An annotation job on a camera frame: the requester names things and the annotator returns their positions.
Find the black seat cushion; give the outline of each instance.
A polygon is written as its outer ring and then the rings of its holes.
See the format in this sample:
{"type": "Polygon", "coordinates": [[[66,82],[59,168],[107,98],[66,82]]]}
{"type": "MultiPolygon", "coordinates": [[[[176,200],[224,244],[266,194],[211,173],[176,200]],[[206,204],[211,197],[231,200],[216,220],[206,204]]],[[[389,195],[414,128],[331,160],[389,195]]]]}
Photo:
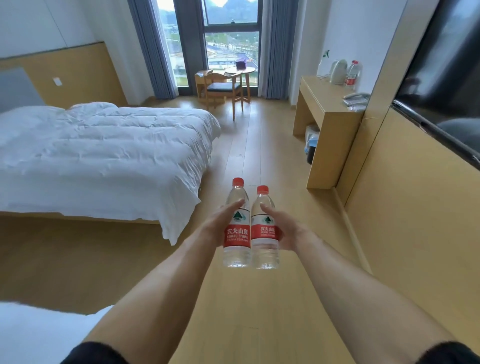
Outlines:
{"type": "MultiPolygon", "coordinates": [[[[235,91],[240,88],[240,82],[235,83],[235,91]]],[[[232,92],[232,82],[213,82],[208,85],[207,90],[210,92],[232,92]]]]}

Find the hand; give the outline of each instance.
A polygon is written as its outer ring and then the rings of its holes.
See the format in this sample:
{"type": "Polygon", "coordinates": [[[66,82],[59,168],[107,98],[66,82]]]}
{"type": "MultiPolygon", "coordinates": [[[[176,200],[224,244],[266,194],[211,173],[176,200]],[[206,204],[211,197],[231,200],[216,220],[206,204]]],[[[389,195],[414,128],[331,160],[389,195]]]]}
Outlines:
{"type": "Polygon", "coordinates": [[[275,224],[280,229],[278,243],[280,249],[296,252],[298,242],[313,232],[305,225],[296,221],[292,216],[283,211],[277,211],[265,204],[260,204],[264,212],[273,217],[275,224]]]}
{"type": "Polygon", "coordinates": [[[215,247],[223,245],[225,229],[232,220],[235,211],[242,207],[244,203],[245,200],[241,199],[230,205],[220,207],[201,226],[201,231],[210,235],[209,239],[213,241],[215,247]]]}

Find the white wall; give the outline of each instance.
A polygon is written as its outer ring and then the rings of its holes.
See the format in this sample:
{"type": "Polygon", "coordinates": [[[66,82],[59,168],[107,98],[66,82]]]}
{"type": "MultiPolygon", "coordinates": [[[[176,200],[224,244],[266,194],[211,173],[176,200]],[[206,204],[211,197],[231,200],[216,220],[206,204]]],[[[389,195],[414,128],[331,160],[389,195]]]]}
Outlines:
{"type": "Polygon", "coordinates": [[[0,0],[0,58],[96,42],[78,1],[0,0]]]}
{"type": "Polygon", "coordinates": [[[95,37],[107,46],[127,102],[139,105],[153,96],[127,0],[80,1],[95,37]]]}
{"type": "Polygon", "coordinates": [[[297,104],[302,76],[317,72],[330,3],[331,0],[299,0],[288,90],[291,105],[297,104]]]}
{"type": "Polygon", "coordinates": [[[407,0],[332,0],[322,52],[358,60],[356,91],[372,92],[407,0]]]}

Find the television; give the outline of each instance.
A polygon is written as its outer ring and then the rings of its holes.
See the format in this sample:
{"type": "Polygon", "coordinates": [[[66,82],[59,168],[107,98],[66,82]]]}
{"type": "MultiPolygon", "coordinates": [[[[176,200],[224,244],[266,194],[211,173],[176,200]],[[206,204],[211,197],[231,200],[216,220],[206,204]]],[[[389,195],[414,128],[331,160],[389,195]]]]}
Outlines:
{"type": "Polygon", "coordinates": [[[480,0],[440,0],[394,105],[480,168],[480,0]]]}

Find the telephone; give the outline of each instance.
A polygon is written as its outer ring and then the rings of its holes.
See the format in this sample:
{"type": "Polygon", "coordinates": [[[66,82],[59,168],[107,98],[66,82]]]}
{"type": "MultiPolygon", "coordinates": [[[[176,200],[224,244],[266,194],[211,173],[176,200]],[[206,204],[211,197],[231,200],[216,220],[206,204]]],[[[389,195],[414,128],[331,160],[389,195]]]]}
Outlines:
{"type": "Polygon", "coordinates": [[[371,94],[367,92],[355,92],[343,96],[343,103],[347,106],[367,106],[371,94]]]}

